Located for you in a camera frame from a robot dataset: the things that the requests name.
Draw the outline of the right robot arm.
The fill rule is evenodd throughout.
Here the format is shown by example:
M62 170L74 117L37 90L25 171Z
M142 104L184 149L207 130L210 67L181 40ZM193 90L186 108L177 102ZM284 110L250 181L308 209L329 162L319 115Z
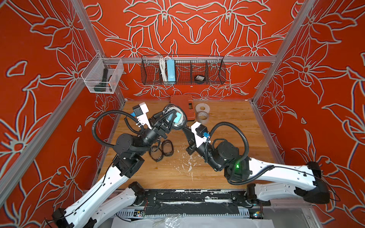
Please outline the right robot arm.
M269 181L269 184L259 187L253 185L253 190L247 190L247 197L256 201L269 201L277 198L301 197L313 204L330 202L328 184L322 179L319 164L309 161L305 165L290 166L260 161L248 156L249 144L244 133L235 125L228 122L218 123L228 126L237 132L244 143L244 153L226 139L219 139L218 146L211 142L213 132L207 127L195 123L182 130L189 143L188 154L198 153L204 161L216 172L224 172L227 182L234 186L252 186L256 180Z

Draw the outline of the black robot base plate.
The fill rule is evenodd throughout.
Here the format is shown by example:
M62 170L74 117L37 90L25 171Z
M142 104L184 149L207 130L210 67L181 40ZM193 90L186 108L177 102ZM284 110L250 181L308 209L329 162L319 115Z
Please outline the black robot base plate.
M168 216L212 216L263 218L264 207L271 202L249 199L245 190L146 190L139 204L122 209L118 216L131 219Z

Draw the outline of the green charger plug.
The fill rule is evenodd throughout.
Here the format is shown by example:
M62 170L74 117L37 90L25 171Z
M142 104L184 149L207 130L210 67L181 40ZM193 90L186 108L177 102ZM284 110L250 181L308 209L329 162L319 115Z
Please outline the green charger plug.
M175 119L174 119L174 123L179 123L180 121L183 121L183 115L179 112L176 112L175 114Z

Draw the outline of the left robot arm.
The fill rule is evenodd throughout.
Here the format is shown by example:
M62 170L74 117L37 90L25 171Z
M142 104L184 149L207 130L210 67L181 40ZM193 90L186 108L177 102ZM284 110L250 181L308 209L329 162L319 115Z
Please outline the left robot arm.
M134 135L122 134L116 144L101 140L96 133L98 122L109 114L121 114L134 121L141 129ZM101 145L113 148L116 156L105 175L67 208L59 208L52 214L52 221L58 228L98 228L107 219L135 202L143 202L144 189L138 182L116 195L110 195L127 182L144 163L143 155L161 138L167 138L171 130L186 126L184 114L166 107L163 111L147 118L146 111L136 106L133 114L111 110L98 116L92 125L92 135Z

